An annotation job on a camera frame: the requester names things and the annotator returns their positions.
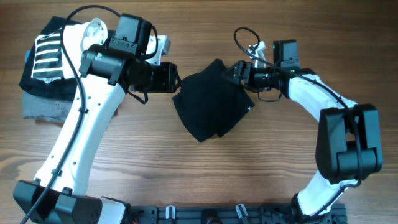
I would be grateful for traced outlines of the black t-shirt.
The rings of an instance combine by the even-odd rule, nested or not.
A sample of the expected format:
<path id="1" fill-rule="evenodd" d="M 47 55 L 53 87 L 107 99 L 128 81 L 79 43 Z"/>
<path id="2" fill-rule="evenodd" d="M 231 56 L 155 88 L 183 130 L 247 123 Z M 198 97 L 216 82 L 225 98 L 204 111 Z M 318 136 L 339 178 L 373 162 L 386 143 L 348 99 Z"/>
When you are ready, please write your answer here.
<path id="1" fill-rule="evenodd" d="M 216 59 L 185 77 L 173 97 L 181 122 L 198 142 L 224 136 L 255 107 L 243 88 L 222 77 L 226 71 L 223 61 Z"/>

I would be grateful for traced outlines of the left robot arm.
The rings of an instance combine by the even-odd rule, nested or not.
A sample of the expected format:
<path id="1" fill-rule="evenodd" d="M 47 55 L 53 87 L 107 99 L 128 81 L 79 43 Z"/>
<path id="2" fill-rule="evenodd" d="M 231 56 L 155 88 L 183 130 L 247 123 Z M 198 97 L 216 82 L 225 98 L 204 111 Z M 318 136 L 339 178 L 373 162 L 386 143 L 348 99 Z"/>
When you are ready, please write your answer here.
<path id="1" fill-rule="evenodd" d="M 52 152 L 13 197 L 34 223 L 127 223 L 128 203 L 89 197 L 90 170 L 106 127 L 126 95 L 173 93 L 177 68 L 162 62 L 169 40 L 147 20 L 121 14 L 114 36 L 93 44 L 74 69 L 77 90 Z"/>

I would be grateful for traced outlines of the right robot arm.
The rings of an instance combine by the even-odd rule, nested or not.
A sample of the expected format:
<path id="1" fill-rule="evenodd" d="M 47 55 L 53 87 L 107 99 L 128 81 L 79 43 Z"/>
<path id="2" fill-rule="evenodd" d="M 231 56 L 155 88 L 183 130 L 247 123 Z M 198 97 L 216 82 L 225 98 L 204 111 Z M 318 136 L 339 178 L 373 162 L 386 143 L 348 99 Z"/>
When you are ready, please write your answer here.
<path id="1" fill-rule="evenodd" d="M 379 113 L 372 104 L 359 105 L 341 96 L 313 70 L 302 68 L 296 40 L 274 41 L 272 63 L 265 60 L 263 45 L 250 46 L 245 53 L 251 61 L 236 62 L 222 76 L 253 93 L 279 90 L 317 120 L 317 172 L 290 206 L 293 221 L 315 222 L 330 214 L 346 190 L 381 170 Z"/>

